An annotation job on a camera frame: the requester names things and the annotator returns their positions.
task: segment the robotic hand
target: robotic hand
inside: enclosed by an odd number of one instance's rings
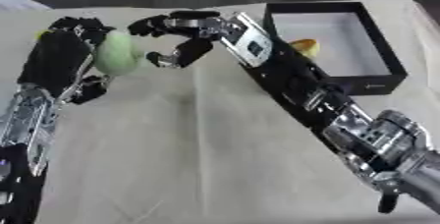
[[[369,117],[318,66],[246,14],[225,20],[216,12],[175,12],[137,21],[129,31],[190,38],[171,55],[148,54],[158,67],[185,68],[220,41],[273,99],[382,194],[380,212],[393,211],[398,196],[408,194],[440,214],[440,154],[429,133],[397,111]]]
[[[0,223],[33,223],[47,173],[59,110],[106,92],[108,77],[84,77],[111,28],[97,19],[64,18],[41,35],[0,118]]]

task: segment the robot forearm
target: robot forearm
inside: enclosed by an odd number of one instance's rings
[[[52,104],[46,90],[22,86],[2,117],[0,223],[33,223],[57,120]]]
[[[399,194],[409,194],[440,213],[440,156],[428,132],[396,111],[376,119],[363,112],[327,75],[288,43],[267,34],[246,14],[225,20],[216,12],[175,12],[137,21],[134,35],[180,34],[189,41],[220,41],[278,104],[309,128],[362,181],[381,192],[379,211],[388,213]],[[193,50],[181,44],[169,56],[153,52],[159,67],[181,67],[200,58],[210,44]]]

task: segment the wrinkled fabric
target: wrinkled fabric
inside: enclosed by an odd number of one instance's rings
[[[439,41],[419,35],[437,28],[419,25],[428,18],[410,0],[364,4],[410,76],[390,95],[356,101],[372,116],[400,110],[440,143],[433,82],[439,72],[422,50],[435,50],[432,44]],[[215,9],[225,15],[247,11],[261,19],[264,5]],[[58,18],[99,17],[125,28],[170,11],[0,14],[1,107],[15,90],[34,35]],[[136,38],[136,44],[167,53],[183,40]],[[221,45],[183,70],[157,69],[145,61],[115,80],[104,97],[65,108],[51,153],[41,224],[438,223],[432,211],[408,196],[391,215],[378,214],[379,194],[278,107]]]

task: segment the white cloth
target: white cloth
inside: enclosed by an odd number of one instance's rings
[[[33,0],[0,0],[0,11],[47,10],[48,6]]]
[[[391,95],[356,101],[373,116],[398,109],[440,143],[440,106],[433,91],[440,74],[427,68],[432,59],[422,50],[435,50],[439,41],[429,31],[437,28],[411,0],[363,3],[410,76]],[[261,18],[264,5],[217,9]],[[125,28],[168,12],[121,8],[0,14],[1,104],[6,106],[14,91],[34,35],[56,19],[99,17]],[[138,43],[170,52],[177,40]],[[105,97],[68,107],[52,153],[41,224],[439,222],[407,196],[393,214],[376,213],[379,194],[278,107],[221,46],[184,70],[144,63],[117,79]]]

